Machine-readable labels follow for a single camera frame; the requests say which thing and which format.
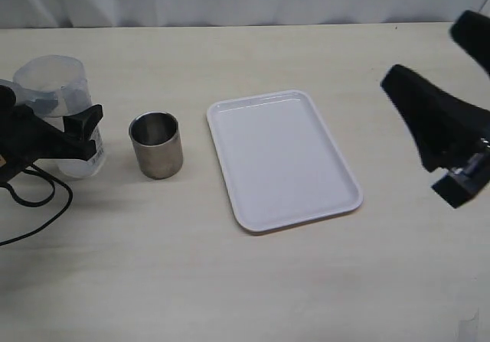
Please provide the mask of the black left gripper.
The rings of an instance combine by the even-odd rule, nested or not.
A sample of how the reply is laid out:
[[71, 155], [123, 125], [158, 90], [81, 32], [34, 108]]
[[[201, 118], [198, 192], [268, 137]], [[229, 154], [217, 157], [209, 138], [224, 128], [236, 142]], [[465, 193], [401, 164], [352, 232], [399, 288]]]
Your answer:
[[64, 116], [64, 133], [47, 124], [26, 104], [19, 104], [14, 89], [1, 84], [1, 183], [6, 184], [38, 159], [88, 161], [96, 154], [91, 138], [103, 118], [103, 107], [92, 105]]

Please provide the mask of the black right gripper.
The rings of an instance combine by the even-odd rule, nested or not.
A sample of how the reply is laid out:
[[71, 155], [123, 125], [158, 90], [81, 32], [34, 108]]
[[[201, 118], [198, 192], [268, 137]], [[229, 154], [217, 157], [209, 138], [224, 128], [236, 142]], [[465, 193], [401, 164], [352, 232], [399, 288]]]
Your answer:
[[449, 169], [432, 189], [454, 209], [474, 199], [489, 183], [489, 143], [480, 145], [489, 137], [489, 111], [401, 64], [388, 70], [381, 88], [407, 125], [422, 166]]

